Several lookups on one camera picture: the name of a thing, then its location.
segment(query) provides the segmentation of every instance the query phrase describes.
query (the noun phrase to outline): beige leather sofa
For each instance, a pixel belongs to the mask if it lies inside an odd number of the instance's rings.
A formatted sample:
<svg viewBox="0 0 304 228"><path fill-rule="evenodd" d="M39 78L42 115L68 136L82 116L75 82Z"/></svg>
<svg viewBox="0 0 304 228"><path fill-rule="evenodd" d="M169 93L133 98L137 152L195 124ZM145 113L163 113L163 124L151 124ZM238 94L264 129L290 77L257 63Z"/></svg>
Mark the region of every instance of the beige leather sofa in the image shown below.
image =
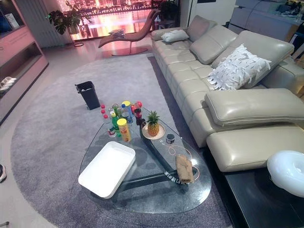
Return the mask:
<svg viewBox="0 0 304 228"><path fill-rule="evenodd" d="M154 56L197 145L208 144L223 172L265 167L267 159L279 150L304 153L304 131L298 126L304 123L304 70L289 58L293 45L250 31L237 35L214 22L199 37L204 21L196 16L189 28L152 32ZM190 39L161 40L163 33L175 29L185 30ZM207 76L241 44L270 60L271 69L233 93L214 91ZM217 102L208 100L213 94L219 94ZM221 106L227 106L221 115L232 121L218 121Z"/></svg>

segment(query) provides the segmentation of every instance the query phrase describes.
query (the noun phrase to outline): white feathered pillow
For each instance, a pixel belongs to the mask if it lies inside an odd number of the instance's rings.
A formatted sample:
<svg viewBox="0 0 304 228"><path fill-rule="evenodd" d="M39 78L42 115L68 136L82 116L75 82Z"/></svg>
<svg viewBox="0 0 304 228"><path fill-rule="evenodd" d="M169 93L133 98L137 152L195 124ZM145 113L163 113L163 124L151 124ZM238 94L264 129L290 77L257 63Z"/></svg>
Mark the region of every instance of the white feathered pillow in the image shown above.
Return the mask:
<svg viewBox="0 0 304 228"><path fill-rule="evenodd" d="M167 43L172 43L175 41L188 39L189 36L184 30L173 30L171 32L166 32L161 36L161 38Z"/></svg>
<svg viewBox="0 0 304 228"><path fill-rule="evenodd" d="M223 62L220 62L207 77L218 90L237 90L251 78L270 69L271 61L259 58L241 44Z"/></svg>

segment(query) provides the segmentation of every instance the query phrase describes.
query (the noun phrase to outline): pineapple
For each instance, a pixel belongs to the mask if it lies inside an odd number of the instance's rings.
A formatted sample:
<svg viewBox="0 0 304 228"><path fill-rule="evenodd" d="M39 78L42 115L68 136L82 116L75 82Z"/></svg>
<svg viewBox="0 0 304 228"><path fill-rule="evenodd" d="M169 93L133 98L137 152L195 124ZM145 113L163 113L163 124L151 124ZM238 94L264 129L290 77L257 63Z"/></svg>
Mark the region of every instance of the pineapple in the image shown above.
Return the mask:
<svg viewBox="0 0 304 228"><path fill-rule="evenodd" d="M151 136L156 136L160 131L160 126L158 124L159 116L157 115L156 111L151 112L148 115L148 133Z"/></svg>

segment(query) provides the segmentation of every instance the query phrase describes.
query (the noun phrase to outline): sofa backrest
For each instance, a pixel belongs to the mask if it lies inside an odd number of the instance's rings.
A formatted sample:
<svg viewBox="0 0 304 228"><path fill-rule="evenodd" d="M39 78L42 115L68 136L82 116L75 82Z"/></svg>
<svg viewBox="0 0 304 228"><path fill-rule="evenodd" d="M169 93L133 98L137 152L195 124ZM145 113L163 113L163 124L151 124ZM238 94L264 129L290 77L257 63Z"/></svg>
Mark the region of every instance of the sofa backrest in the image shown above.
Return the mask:
<svg viewBox="0 0 304 228"><path fill-rule="evenodd" d="M208 65L237 37L238 35L233 31L217 25L191 44L190 51L197 56L202 64Z"/></svg>
<svg viewBox="0 0 304 228"><path fill-rule="evenodd" d="M217 23L215 21L207 20L200 17L199 15L196 15L187 29L187 34L189 35L189 39L192 42L196 41L210 28L216 25Z"/></svg>
<svg viewBox="0 0 304 228"><path fill-rule="evenodd" d="M258 77L252 78L251 81L244 85L244 88L246 89L254 87L294 50L294 46L290 43L263 36L254 32L242 31L239 36L232 43L230 43L228 48L213 61L212 67L216 68L223 58L230 55L235 48L239 47L241 44L244 44L247 50L252 54L271 61L270 70L266 70Z"/></svg>

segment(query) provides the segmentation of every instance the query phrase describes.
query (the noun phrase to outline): glass tabletop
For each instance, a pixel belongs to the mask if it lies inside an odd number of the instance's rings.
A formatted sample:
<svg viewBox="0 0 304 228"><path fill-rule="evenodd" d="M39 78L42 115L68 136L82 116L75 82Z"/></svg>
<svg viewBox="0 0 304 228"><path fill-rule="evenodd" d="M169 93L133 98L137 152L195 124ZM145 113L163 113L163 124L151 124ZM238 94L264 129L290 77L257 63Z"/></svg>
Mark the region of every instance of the glass tabletop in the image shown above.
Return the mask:
<svg viewBox="0 0 304 228"><path fill-rule="evenodd" d="M142 117L147 120L150 112L142 108ZM159 121L165 134L157 140L146 139L142 130L129 124L131 140L125 142L121 137L111 138L102 125L91 142L83 158L79 174L87 167L100 150L110 141L116 141L135 150L135 162L125 179L110 199L103 199L83 188L86 195L95 203L126 211L142 213L178 213L191 210L200 205L209 195L211 176L204 160L180 136ZM175 136L174 143L166 142L167 134ZM176 172L175 156L186 155L192 162L194 183L183 184Z"/></svg>

